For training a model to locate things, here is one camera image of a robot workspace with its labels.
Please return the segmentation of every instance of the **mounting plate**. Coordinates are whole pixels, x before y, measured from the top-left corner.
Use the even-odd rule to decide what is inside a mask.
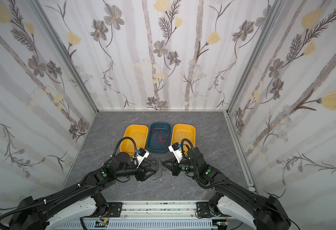
[[[198,217],[210,218],[213,216],[209,209],[209,202],[196,202],[196,209]]]
[[[122,202],[108,202],[110,211],[109,217],[119,217],[122,211]]]

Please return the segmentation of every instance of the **floral wallpaper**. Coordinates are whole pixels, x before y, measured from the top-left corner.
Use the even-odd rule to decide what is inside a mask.
[[[60,190],[95,116],[65,66],[28,3],[1,0],[0,215]]]
[[[226,110],[272,2],[40,0],[105,110]]]
[[[336,1],[285,2],[230,117],[261,193],[336,229]]]

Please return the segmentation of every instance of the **black cable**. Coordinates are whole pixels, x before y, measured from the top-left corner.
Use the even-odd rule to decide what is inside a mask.
[[[80,222],[81,222],[81,227],[83,230],[87,230],[85,224],[84,224],[84,221],[82,220],[82,217],[80,217]]]
[[[112,157],[114,157],[114,156],[116,155],[116,153],[117,153],[117,151],[118,151],[118,147],[119,147],[119,145],[122,143],[122,141],[124,141],[124,140],[126,140],[126,139],[131,140],[132,143],[133,143],[133,146],[134,146],[134,148],[135,148],[135,152],[134,152],[134,154],[133,154],[133,157],[134,157],[134,159],[135,159],[136,165],[138,166],[138,160],[137,160],[137,156],[136,156],[136,151],[137,151],[136,142],[135,142],[132,138],[130,138],[129,136],[125,136],[125,137],[123,137],[121,140],[118,141],[118,143],[117,143],[117,145],[116,145],[116,148],[114,149],[114,152],[113,152],[113,154],[112,154]]]
[[[105,165],[105,164],[107,164],[108,162],[110,162],[112,160],[112,158],[109,158],[108,160],[106,160],[104,163],[103,163],[103,166]]]
[[[182,139],[182,141],[181,141],[181,146],[183,146],[183,143],[184,143],[185,141],[189,143],[189,145],[191,146],[191,149],[192,149],[193,162],[194,162],[194,164],[193,164],[193,177],[194,177],[196,183],[198,184],[198,186],[202,187],[203,189],[209,189],[209,188],[218,186],[218,185],[220,185],[220,184],[232,184],[231,182],[218,182],[218,183],[214,183],[214,184],[209,185],[209,186],[204,186],[204,185],[202,185],[202,184],[200,183],[200,181],[198,180],[198,177],[197,177],[197,174],[196,174],[196,164],[197,164],[197,163],[196,163],[196,156],[195,156],[195,151],[194,151],[192,142],[191,142],[190,140],[186,139],[186,138],[185,138],[185,139]]]
[[[121,180],[119,180],[119,179],[117,179],[117,181],[118,182],[121,182],[121,183],[126,183],[127,181],[129,181],[131,179],[131,177],[128,177],[128,179],[127,180],[125,180],[124,182],[123,181],[121,181]]]
[[[232,228],[232,229],[230,229],[230,230],[235,230],[235,229],[241,227],[242,224],[243,224],[243,222],[241,222],[239,226],[237,226],[237,227],[235,227],[235,228]]]
[[[193,176],[190,176],[187,171],[185,172],[185,174],[186,174],[186,176],[193,178]]]
[[[92,175],[92,172],[89,172],[88,174],[86,174],[86,175],[82,178],[82,180],[80,181],[79,184],[82,185],[82,184],[85,182],[86,178],[87,178],[89,175]],[[71,188],[70,190],[65,191],[65,193],[63,193],[62,195],[59,195],[59,196],[57,196],[57,197],[55,197],[55,198],[46,200],[46,202],[47,202],[47,203],[50,203],[50,202],[55,201],[55,200],[58,200],[58,199],[60,199],[60,198],[62,198],[62,197],[68,196],[69,194],[72,194],[74,191],[78,190],[79,188],[80,188],[80,186],[76,185],[74,188]],[[15,209],[15,210],[9,211],[9,212],[7,212],[7,213],[5,213],[5,214],[3,214],[3,215],[0,216],[0,221],[1,221],[3,218],[6,218],[7,216],[13,215],[13,214],[15,214],[15,213],[18,213],[18,212],[21,212],[21,211],[24,211],[24,210],[27,210],[27,209],[32,209],[32,208],[35,208],[35,207],[37,207],[37,206],[39,206],[39,205],[43,205],[43,204],[45,204],[44,201],[43,201],[43,202],[40,202],[40,203],[35,203],[35,204],[27,205],[27,206],[25,206],[25,207],[22,207],[22,208],[19,208],[19,209]],[[9,227],[3,225],[1,222],[0,222],[0,229],[2,229],[2,230],[10,230]]]
[[[197,216],[197,211],[195,212],[195,216],[196,216],[196,218],[198,218],[198,219],[203,219],[203,218],[212,218],[213,216],[211,216],[211,217],[198,217]]]

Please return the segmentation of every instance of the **blue bin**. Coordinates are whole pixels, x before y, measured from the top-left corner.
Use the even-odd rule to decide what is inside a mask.
[[[159,139],[159,137],[161,137],[161,140],[164,140],[165,138],[167,138],[167,140],[164,143],[160,142],[157,140]],[[149,129],[149,134],[147,136],[146,149],[151,153],[165,154],[169,151],[168,146],[170,145],[171,140],[172,140],[172,127],[170,126],[170,124],[164,122],[152,123]]]

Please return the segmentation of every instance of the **plastic tray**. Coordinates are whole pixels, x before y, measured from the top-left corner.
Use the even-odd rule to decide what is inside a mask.
[[[192,125],[187,125],[187,124],[176,124],[173,127],[173,132],[172,132],[172,141],[170,144],[178,142],[181,144],[182,139],[188,139],[192,142],[193,147],[195,147],[195,138],[196,138],[196,129]],[[184,154],[187,155],[187,147],[183,146]]]
[[[157,131],[157,127],[161,128],[161,133],[154,133]],[[158,141],[156,138],[159,139],[159,136],[161,136],[161,139],[163,140],[166,138],[167,133],[169,132],[168,140],[165,141],[165,143]],[[147,136],[147,142],[146,142],[146,149],[149,152],[155,153],[155,154],[165,154],[169,151],[168,146],[170,145],[170,141],[172,139],[172,127],[168,123],[163,122],[155,122],[152,123],[149,129],[149,134]]]
[[[135,143],[137,150],[140,148],[145,148],[147,134],[149,132],[149,128],[143,125],[130,125],[127,127],[126,131],[124,132],[124,137],[129,136],[131,137]],[[132,141],[124,140],[122,141],[119,150],[121,152],[126,152],[130,156],[133,156],[135,153],[135,148],[133,146]]]

